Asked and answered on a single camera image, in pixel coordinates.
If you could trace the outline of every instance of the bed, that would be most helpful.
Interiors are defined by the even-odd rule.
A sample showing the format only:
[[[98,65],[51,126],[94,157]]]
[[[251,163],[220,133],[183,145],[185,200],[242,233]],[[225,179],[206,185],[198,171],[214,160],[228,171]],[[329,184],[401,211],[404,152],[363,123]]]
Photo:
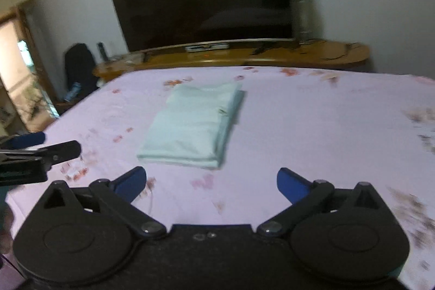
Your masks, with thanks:
[[[219,170],[141,164],[136,158],[172,88],[240,81],[245,98]],[[72,187],[114,179],[142,165],[146,189],[133,201],[168,229],[174,223],[251,224],[287,208],[276,176],[288,167],[338,188],[370,181],[411,241],[400,280],[435,286],[435,81],[414,76],[276,67],[146,70],[109,82],[46,130],[47,145],[76,139],[82,159],[49,181],[12,191],[16,233],[56,179]]]

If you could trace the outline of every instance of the light green towel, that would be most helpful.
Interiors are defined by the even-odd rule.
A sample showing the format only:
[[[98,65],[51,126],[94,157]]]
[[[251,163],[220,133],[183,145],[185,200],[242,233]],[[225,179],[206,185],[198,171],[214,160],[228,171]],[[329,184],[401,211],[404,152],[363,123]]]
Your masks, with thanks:
[[[173,89],[151,125],[138,159],[203,168],[220,166],[243,97],[240,83]]]

